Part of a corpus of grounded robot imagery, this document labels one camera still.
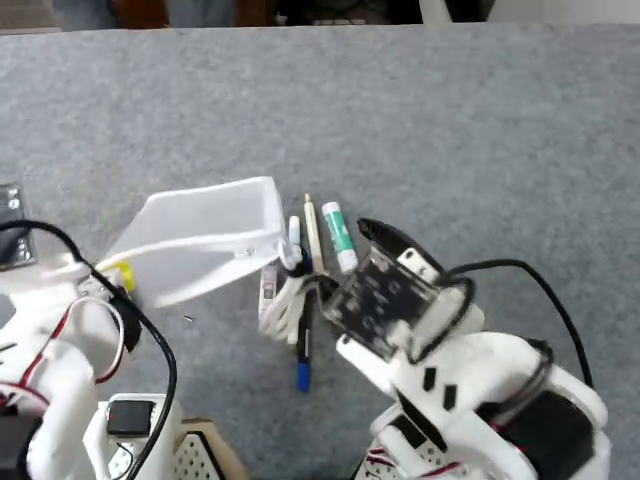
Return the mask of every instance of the black cable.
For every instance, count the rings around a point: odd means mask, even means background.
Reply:
[[[580,339],[580,334],[576,329],[576,326],[571,320],[571,316],[567,312],[567,309],[564,307],[556,293],[553,291],[549,283],[538,273],[531,265],[522,260],[515,260],[511,258],[500,258],[496,260],[487,260],[484,262],[474,262],[469,263],[467,265],[460,265],[459,267],[452,268],[447,273],[449,275],[457,275],[462,273],[474,272],[478,270],[489,270],[491,268],[498,267],[516,267],[527,272],[537,283],[540,285],[544,293],[547,294],[549,300],[556,308],[558,313],[560,314],[560,318],[564,322],[567,331],[569,332],[569,336],[573,341],[573,345],[576,350],[576,354],[578,356],[578,361],[580,362],[580,369],[582,370],[582,377],[584,379],[584,383],[586,383],[589,387],[594,388],[593,386],[593,377],[591,375],[591,368],[589,367],[589,360],[587,359],[587,354],[584,350],[584,346],[582,344],[582,340]]]
[[[111,479],[111,480],[122,480],[124,476],[131,471],[131,467],[133,466],[133,460],[135,457],[133,456],[133,452],[129,450],[127,447],[125,447],[123,444],[121,444],[120,442],[116,442],[116,445],[118,445],[118,448],[124,450],[129,455],[129,466],[127,467],[127,469],[117,477]]]
[[[144,327],[149,331],[153,339],[162,350],[162,353],[167,360],[167,366],[169,368],[169,382],[167,385],[167,393],[162,405],[162,409],[160,410],[160,415],[158,416],[158,423],[153,429],[153,432],[151,432],[151,435],[149,435],[149,439],[145,443],[142,452],[140,452],[140,456],[136,459],[135,464],[126,477],[127,480],[133,480],[140,472],[140,469],[144,465],[144,462],[147,460],[147,457],[149,457],[149,454],[158,441],[158,438],[160,438],[162,429],[164,428],[164,425],[167,422],[167,418],[169,417],[171,405],[173,404],[173,399],[175,398],[176,394],[176,385],[178,383],[178,367],[176,364],[176,358],[173,355],[173,351],[171,350],[169,343],[162,336],[156,326],[151,322],[151,320],[149,320],[149,318],[147,318],[147,316],[142,312],[142,310],[140,310],[140,308],[133,301],[131,301],[129,297],[124,295],[116,286],[114,286],[109,280],[107,280],[104,275],[98,272],[93,267],[93,265],[91,265],[86,260],[83,260],[82,262],[87,265],[87,267],[89,267],[89,269],[91,270],[91,275],[95,277],[96,280],[98,280],[107,290],[109,290],[109,292],[111,292],[114,297],[123,301],[125,305],[138,317],[140,323],[142,323],[142,325],[144,325]]]
[[[173,351],[171,350],[171,347],[169,346],[169,343],[167,342],[167,340],[162,336],[160,331],[151,322],[151,320],[147,318],[147,316],[142,312],[142,310],[140,310],[140,308],[138,308],[138,306],[127,295],[122,293],[122,291],[118,289],[115,285],[113,285],[104,275],[98,272],[93,267],[93,265],[91,265],[91,263],[89,263],[87,260],[85,260],[82,257],[82,254],[80,253],[80,249],[78,248],[78,246],[73,242],[71,237],[69,237],[69,235],[67,235],[64,231],[62,231],[60,228],[56,227],[55,225],[51,225],[50,223],[40,222],[36,220],[12,220],[10,222],[5,222],[0,224],[0,232],[10,230],[13,228],[29,228],[29,229],[35,229],[35,230],[43,230],[58,237],[69,249],[69,251],[73,255],[73,258],[77,262],[80,262],[86,265],[91,271],[91,275],[96,280],[98,280],[98,282],[100,282],[107,290],[109,290],[109,292],[115,298],[120,300],[127,308],[129,308],[138,317],[138,320],[140,321],[140,323],[144,325],[144,327],[149,331],[153,339],[156,341],[156,343],[162,350],[162,353],[164,354],[165,359],[167,360],[167,366],[169,368],[169,381],[167,385],[167,393],[165,395],[165,401],[162,405],[162,409],[160,410],[160,415],[158,416],[158,422],[156,423],[155,428],[151,432],[151,435],[149,435],[149,439],[145,443],[144,448],[140,452],[140,455],[136,459],[135,463],[133,464],[132,468],[129,470],[129,473],[126,477],[127,480],[133,480],[134,478],[136,478],[136,476],[140,472],[140,469],[142,468],[142,466],[144,465],[144,462],[149,457],[151,450],[157,443],[158,438],[160,437],[160,434],[162,432],[162,429],[164,428],[167,422],[167,418],[169,417],[169,412],[171,410],[171,405],[173,404],[173,399],[175,398],[176,385],[178,382],[178,367],[176,365],[176,359],[175,359],[175,356],[173,355]]]
[[[425,358],[427,358],[433,351],[438,348],[444,340],[451,335],[453,330],[457,328],[460,324],[464,316],[467,314],[469,307],[473,303],[473,299],[476,295],[476,284],[473,280],[467,277],[452,277],[451,275],[444,274],[441,275],[435,282],[434,285],[440,288],[455,288],[455,287],[463,287],[463,295],[464,299],[460,308],[456,311],[455,315],[449,321],[449,324],[442,329],[442,331],[433,339],[431,342],[425,346],[417,357],[413,357],[411,352],[407,354],[407,360],[411,365],[417,365],[422,362]]]

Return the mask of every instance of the black circuit board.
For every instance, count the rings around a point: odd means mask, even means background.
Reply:
[[[0,185],[0,224],[27,218],[27,205],[19,183]],[[0,232],[0,271],[36,262],[33,236],[29,229]]]
[[[389,360],[398,348],[389,339],[396,324],[403,320],[413,328],[436,297],[435,288],[372,247],[333,294],[325,315],[350,337]]]

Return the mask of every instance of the glue stick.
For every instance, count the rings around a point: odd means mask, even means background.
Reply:
[[[353,241],[347,231],[338,202],[325,203],[322,206],[322,215],[331,232],[331,241],[338,256],[340,271],[348,275],[358,266],[358,256],[353,248]]]

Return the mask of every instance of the blue pen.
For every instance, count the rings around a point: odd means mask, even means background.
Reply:
[[[304,302],[302,318],[298,327],[298,344],[296,345],[296,355],[298,357],[298,390],[309,393],[311,390],[311,312],[308,305],[311,303],[309,295]]]

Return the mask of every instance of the perforated panel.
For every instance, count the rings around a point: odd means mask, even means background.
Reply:
[[[189,433],[173,460],[175,480],[224,480],[200,436]]]

